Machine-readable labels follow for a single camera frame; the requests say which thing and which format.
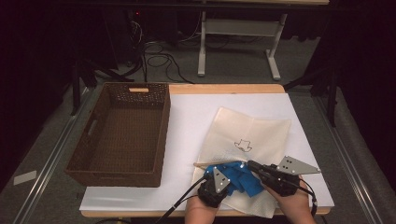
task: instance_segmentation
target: blue cloth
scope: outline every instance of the blue cloth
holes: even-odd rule
[[[264,190],[260,179],[256,178],[249,171],[248,166],[241,161],[210,165],[205,171],[213,174],[215,166],[231,181],[228,186],[229,196],[233,194],[234,190],[238,190],[241,193],[246,192],[249,197],[253,197]]]

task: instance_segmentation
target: gray floor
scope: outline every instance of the gray floor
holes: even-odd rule
[[[163,50],[175,57],[182,76],[195,83],[286,84],[303,74],[318,43],[318,40],[282,40],[276,52],[282,80],[276,82],[270,76],[263,54],[271,42],[268,39],[251,40],[252,37],[235,36],[221,49],[218,47],[223,45],[224,39],[209,40],[208,45],[212,48],[207,50],[205,77],[196,76],[199,48],[193,45],[194,42],[179,44],[178,48],[163,44]],[[147,52],[159,50],[159,45],[155,45]],[[164,57],[150,59],[152,56],[147,54],[151,65],[165,62]],[[173,82],[165,71],[166,65],[149,66],[148,81]],[[172,79],[180,80],[174,64],[167,73]],[[143,81],[141,71],[131,77]],[[313,98],[308,90],[309,87],[296,87],[289,91],[289,95],[335,203],[324,219],[316,218],[317,223],[396,223],[393,213],[395,194],[364,144],[342,93],[339,91],[337,96],[337,127],[332,128],[323,117],[326,98]],[[100,85],[83,95],[86,104],[74,117],[70,116],[71,90],[64,95],[64,103],[48,118],[42,133],[14,175],[36,170],[37,179],[16,186],[13,178],[10,179],[0,195],[0,223],[12,223],[14,220],[16,223],[94,223],[100,220],[81,215],[78,208],[85,188],[64,173],[99,91]],[[65,130],[70,130],[70,133],[66,132],[68,135],[60,139],[60,136],[65,136]],[[49,158],[55,163],[46,163]],[[44,177],[50,177],[49,181],[44,181]]]

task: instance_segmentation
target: white paper sheet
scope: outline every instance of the white paper sheet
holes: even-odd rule
[[[285,154],[318,166],[289,96],[264,94],[172,94],[163,178],[159,188],[87,187],[81,211],[166,211],[190,187],[193,163],[219,107],[225,106],[251,117],[291,119]],[[317,194],[318,206],[333,207],[321,174],[304,179]],[[177,210],[184,210],[181,204]],[[222,206],[220,209],[231,209]]]

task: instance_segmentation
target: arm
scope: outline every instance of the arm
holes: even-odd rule
[[[187,200],[185,224],[212,224],[218,208],[206,206],[198,197]]]
[[[300,186],[306,189],[306,184],[300,181]],[[281,197],[272,189],[266,187],[268,192],[278,201],[279,207],[283,214],[293,224],[315,224],[315,220],[311,215],[308,202],[308,194],[298,189],[294,195]]]

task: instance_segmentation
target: brown wicker basket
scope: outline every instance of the brown wicker basket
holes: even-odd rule
[[[65,172],[83,186],[159,187],[169,87],[106,83]]]

